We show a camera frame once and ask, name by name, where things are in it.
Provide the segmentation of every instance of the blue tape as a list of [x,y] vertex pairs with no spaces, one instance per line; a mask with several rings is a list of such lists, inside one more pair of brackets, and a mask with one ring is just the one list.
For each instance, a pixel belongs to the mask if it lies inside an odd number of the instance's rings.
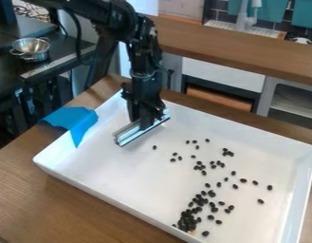
[[61,107],[43,119],[53,126],[61,126],[69,130],[76,147],[79,146],[85,132],[97,120],[96,112],[84,107]]

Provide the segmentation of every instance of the wooden shelf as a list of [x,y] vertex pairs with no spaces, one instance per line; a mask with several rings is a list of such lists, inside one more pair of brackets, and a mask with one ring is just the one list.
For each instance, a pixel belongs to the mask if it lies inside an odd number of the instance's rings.
[[229,96],[216,94],[214,92],[202,90],[202,89],[195,88],[195,87],[188,87],[186,93],[187,95],[191,95],[191,96],[201,98],[201,99],[214,102],[214,103],[221,103],[223,105],[233,107],[239,110],[244,110],[247,112],[250,112],[252,108],[251,103],[247,103],[244,101],[240,101],[238,99],[234,99]]

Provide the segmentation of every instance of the drawer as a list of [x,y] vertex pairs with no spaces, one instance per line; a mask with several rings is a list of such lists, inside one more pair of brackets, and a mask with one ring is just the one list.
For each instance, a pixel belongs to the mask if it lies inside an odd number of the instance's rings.
[[223,65],[215,65],[190,58],[183,58],[182,72],[198,79],[229,85],[256,93],[261,93],[265,75],[247,72]]

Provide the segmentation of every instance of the shelf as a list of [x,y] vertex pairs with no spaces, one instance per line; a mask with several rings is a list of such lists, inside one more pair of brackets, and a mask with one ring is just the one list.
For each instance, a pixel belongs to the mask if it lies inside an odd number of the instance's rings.
[[312,119],[312,92],[280,84],[270,108]]
[[235,99],[229,96],[216,94],[214,92],[202,90],[202,89],[195,88],[195,87],[188,87],[187,95],[191,95],[191,96],[201,98],[201,99],[214,102],[214,103],[221,103],[223,105],[233,107],[239,110],[244,110],[247,112],[250,112],[252,108],[251,103],[247,103],[247,102],[240,101],[238,99]]
[[287,123],[295,124],[298,126],[302,126],[302,127],[305,127],[305,128],[312,130],[312,119],[311,118],[298,116],[298,115],[288,113],[285,111],[281,111],[281,110],[277,110],[274,108],[269,110],[268,117],[275,119],[275,120],[282,121],[282,122],[287,122]]

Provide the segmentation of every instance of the cable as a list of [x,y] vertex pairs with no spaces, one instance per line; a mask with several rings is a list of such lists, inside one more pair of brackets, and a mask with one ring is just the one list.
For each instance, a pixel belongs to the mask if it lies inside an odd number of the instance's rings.
[[77,59],[82,65],[91,65],[90,63],[85,63],[82,58],[82,36],[83,36],[83,31],[82,31],[82,26],[77,18],[77,16],[70,10],[65,9],[64,10],[69,16],[72,18],[73,22],[75,23],[75,26],[77,28],[77,39],[76,39],[76,54],[77,54]]
[[64,25],[60,22],[57,14],[55,14],[52,10],[48,9],[48,14],[50,15],[50,20],[52,22],[52,20],[55,22],[54,24],[56,24],[59,28],[61,28],[61,30],[64,32],[64,36],[67,37],[68,33],[64,27]]
[[13,10],[17,15],[25,16],[27,18],[35,18],[45,22],[50,22],[48,14],[40,13],[39,10],[44,9],[41,7],[35,7],[29,3],[26,3],[24,6],[13,5]]

